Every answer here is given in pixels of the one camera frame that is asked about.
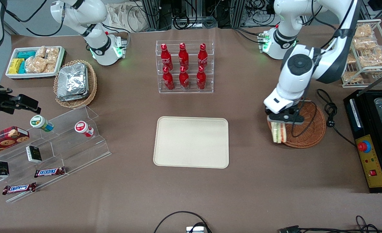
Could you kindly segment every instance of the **white tray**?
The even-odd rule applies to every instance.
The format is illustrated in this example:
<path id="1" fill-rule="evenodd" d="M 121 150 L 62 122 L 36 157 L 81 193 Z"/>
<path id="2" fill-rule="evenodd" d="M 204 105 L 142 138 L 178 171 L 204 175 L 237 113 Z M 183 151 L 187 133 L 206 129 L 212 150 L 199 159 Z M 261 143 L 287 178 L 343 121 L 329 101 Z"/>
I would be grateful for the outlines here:
<path id="1" fill-rule="evenodd" d="M 226 168 L 228 156 L 226 119 L 175 116 L 158 119 L 155 165 Z"/>
<path id="2" fill-rule="evenodd" d="M 39 47 L 16 48 L 13 50 L 10 61 L 8 63 L 7 70 L 6 70 L 6 76 L 11 78 L 11 79 L 34 79 L 34 78 L 46 78 L 46 77 L 52 77 L 53 78 L 59 72 L 59 69 L 61 67 L 61 63 L 62 63 L 62 60 L 64 57 L 65 50 L 62 46 L 46 46 L 46 47 L 56 47 L 56 48 L 60 49 L 59 56 L 58 56 L 57 62 L 56 62 L 56 67 L 54 68 L 53 72 L 40 73 L 40 74 L 9 74 L 8 70 L 11 66 L 12 59 L 17 58 L 18 52 L 37 51 L 39 49 Z"/>

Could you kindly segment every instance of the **plastic jar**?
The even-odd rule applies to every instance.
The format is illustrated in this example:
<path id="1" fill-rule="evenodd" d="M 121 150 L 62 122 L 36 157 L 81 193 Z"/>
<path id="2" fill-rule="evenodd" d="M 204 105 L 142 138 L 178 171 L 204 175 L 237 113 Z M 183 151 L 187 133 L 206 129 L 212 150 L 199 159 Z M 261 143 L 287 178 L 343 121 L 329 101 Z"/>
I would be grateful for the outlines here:
<path id="1" fill-rule="evenodd" d="M 42 117 L 41 115 L 36 115 L 33 118 L 31 118 L 30 125 L 34 128 L 42 129 L 45 132 L 50 132 L 54 128 L 53 123 L 46 120 L 46 118 Z"/>
<path id="2" fill-rule="evenodd" d="M 93 133 L 95 130 L 90 127 L 86 122 L 84 121 L 79 121 L 75 124 L 74 130 L 77 133 L 84 134 L 86 137 L 91 137 L 93 136 Z"/>

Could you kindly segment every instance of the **wicker basket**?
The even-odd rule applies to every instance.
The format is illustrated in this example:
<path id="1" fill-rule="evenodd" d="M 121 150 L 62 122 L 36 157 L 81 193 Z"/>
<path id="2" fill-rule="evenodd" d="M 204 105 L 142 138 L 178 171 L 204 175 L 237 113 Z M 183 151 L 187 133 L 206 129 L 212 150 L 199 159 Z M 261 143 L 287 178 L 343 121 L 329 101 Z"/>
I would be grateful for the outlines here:
<path id="1" fill-rule="evenodd" d="M 87 61 L 81 61 L 81 60 L 75 60 L 71 61 L 69 63 L 66 63 L 64 66 L 70 66 L 74 65 L 76 63 L 83 63 L 87 66 L 87 76 L 89 79 L 89 96 L 86 99 L 76 99 L 76 100 L 71 100 L 71 101 L 61 101 L 56 97 L 56 102 L 58 102 L 61 106 L 63 107 L 68 107 L 68 108 L 78 108 L 82 105 L 88 105 L 90 102 L 92 102 L 93 98 L 96 95 L 97 91 L 97 79 L 96 79 L 96 74 L 95 71 L 93 70 L 92 66 L 89 64 Z M 57 96 L 57 83 L 58 83 L 58 74 L 56 74 L 56 77 L 54 78 L 54 86 L 53 86 L 53 91 L 54 94 Z"/>
<path id="2" fill-rule="evenodd" d="M 292 124 L 286 124 L 286 144 L 287 146 L 291 146 L 294 148 L 309 148 L 316 144 L 318 144 L 326 132 L 326 120 L 323 115 L 323 112 L 320 108 L 315 106 L 312 102 L 305 102 L 302 110 L 300 111 L 300 115 L 305 118 L 305 122 L 301 125 L 295 125 L 293 128 L 293 135 L 300 134 L 310 123 L 316 109 L 316 116 L 309 126 L 309 128 L 299 137 L 294 138 L 292 136 Z"/>

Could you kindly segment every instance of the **aluminum foil packet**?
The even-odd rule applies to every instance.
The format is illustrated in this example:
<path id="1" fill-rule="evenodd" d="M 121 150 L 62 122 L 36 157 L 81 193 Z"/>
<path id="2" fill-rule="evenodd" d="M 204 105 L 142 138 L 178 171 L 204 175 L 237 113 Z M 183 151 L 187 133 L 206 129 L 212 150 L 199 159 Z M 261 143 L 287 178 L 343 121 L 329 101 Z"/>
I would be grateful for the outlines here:
<path id="1" fill-rule="evenodd" d="M 60 69 L 58 74 L 57 98 L 61 101 L 83 99 L 89 96 L 86 65 L 76 63 Z"/>

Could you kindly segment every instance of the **red coca-cola bottle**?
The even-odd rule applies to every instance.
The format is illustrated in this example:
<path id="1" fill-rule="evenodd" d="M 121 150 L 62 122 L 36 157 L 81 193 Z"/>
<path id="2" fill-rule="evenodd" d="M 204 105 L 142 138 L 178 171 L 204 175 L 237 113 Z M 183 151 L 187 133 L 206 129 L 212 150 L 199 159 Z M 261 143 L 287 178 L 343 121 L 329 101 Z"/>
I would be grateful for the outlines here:
<path id="1" fill-rule="evenodd" d="M 206 88 L 206 73 L 204 73 L 204 67 L 200 65 L 197 73 L 197 88 L 198 90 L 204 90 Z"/>
<path id="2" fill-rule="evenodd" d="M 175 88 L 175 85 L 174 85 L 174 80 L 172 78 L 172 74 L 169 72 L 169 69 L 166 66 L 164 66 L 163 71 L 164 71 L 163 79 L 164 79 L 164 84 L 166 85 L 166 88 L 168 90 L 173 90 Z"/>
<path id="3" fill-rule="evenodd" d="M 161 44 L 161 59 L 163 61 L 164 66 L 169 68 L 169 71 L 172 71 L 174 66 L 172 65 L 172 59 L 171 54 L 169 53 L 168 49 L 166 48 L 166 44 Z"/>
<path id="4" fill-rule="evenodd" d="M 184 43 L 179 44 L 178 56 L 179 56 L 179 65 L 183 66 L 185 68 L 185 70 L 187 71 L 189 59 L 188 59 L 188 52 L 185 49 Z"/>
<path id="5" fill-rule="evenodd" d="M 200 44 L 200 52 L 198 53 L 198 66 L 207 67 L 208 54 L 206 51 L 206 44 Z"/>
<path id="6" fill-rule="evenodd" d="M 190 84 L 188 82 L 188 74 L 184 66 L 179 68 L 179 83 L 181 84 L 181 88 L 183 90 L 188 90 L 190 88 Z"/>

